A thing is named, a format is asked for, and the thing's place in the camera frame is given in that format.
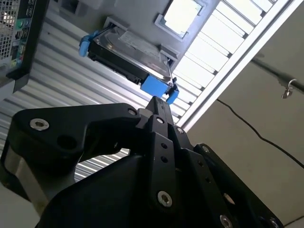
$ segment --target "metal vent grille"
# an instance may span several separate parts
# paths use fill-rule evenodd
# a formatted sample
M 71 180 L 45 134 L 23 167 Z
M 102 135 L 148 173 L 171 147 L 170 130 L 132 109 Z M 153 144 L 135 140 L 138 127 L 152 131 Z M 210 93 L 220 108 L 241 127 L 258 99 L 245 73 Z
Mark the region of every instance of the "metal vent grille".
M 19 0 L 0 1 L 0 59 L 10 56 L 15 18 L 19 9 Z

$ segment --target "white wall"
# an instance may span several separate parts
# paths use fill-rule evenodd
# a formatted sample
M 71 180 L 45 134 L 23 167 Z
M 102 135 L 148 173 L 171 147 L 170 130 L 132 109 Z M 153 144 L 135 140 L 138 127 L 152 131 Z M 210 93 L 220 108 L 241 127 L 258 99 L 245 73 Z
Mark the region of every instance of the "white wall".
M 0 184 L 0 227 L 34 228 L 39 217 L 33 206 Z

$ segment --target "hard drive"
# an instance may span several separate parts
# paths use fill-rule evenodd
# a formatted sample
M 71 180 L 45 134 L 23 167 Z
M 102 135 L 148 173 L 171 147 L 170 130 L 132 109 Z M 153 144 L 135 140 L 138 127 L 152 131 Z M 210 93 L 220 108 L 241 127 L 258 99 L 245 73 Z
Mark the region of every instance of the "hard drive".
M 151 75 L 173 86 L 169 59 L 160 50 L 120 27 L 102 31 L 90 43 L 88 57 L 139 84 Z

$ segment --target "metal hook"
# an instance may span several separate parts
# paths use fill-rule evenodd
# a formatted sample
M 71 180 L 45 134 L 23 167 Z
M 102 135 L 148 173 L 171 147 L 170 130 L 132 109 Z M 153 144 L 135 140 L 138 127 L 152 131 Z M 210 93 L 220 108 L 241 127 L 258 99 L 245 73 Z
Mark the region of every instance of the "metal hook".
M 290 97 L 292 94 L 293 94 L 293 91 L 292 91 L 292 87 L 291 87 L 291 84 L 293 83 L 293 82 L 295 82 L 296 81 L 296 79 L 294 78 L 294 79 L 292 79 L 289 83 L 288 83 L 288 86 L 287 86 L 287 88 L 286 88 L 286 90 L 285 90 L 285 92 L 284 92 L 284 94 L 282 95 L 282 99 L 286 99 L 286 98 L 288 98 L 288 97 Z

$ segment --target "silver screw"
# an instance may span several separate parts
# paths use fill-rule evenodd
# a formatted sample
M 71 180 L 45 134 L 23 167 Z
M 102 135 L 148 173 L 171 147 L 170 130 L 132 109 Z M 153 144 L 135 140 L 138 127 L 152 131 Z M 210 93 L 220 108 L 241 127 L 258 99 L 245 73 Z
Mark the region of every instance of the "silver screw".
M 131 115 L 136 115 L 136 112 L 135 112 L 133 109 L 129 109 L 128 112 L 129 112 Z
M 39 118 L 32 119 L 29 122 L 29 125 L 30 125 L 31 128 L 33 128 L 33 129 L 35 129 L 37 131 L 44 131 L 47 128 L 49 128 L 48 122 L 46 120 L 44 120 L 44 119 L 39 119 Z
M 156 119 L 157 119 L 157 121 L 160 122 L 161 124 L 164 123 L 164 121 L 163 121 L 161 118 L 157 117 Z
M 236 203 L 233 201 L 233 199 L 232 199 L 227 193 L 224 193 L 224 197 L 225 197 L 225 199 L 226 199 L 229 203 L 231 203 L 231 204 L 233 204 L 233 205 L 236 204 Z
M 210 153 L 209 149 L 206 146 L 202 146 L 202 148 L 203 148 L 204 152 Z
M 224 228 L 232 228 L 232 223 L 226 215 L 221 215 L 219 219 Z
M 270 222 L 274 226 L 274 228 L 280 228 L 279 225 L 276 223 L 276 220 L 274 218 L 271 218 Z
M 184 133 L 184 131 L 180 127 L 177 127 L 177 130 L 179 131 L 180 134 Z
M 158 199 L 159 203 L 162 204 L 166 208 L 170 208 L 172 206 L 172 198 L 165 191 L 160 191 L 157 194 L 157 199 Z

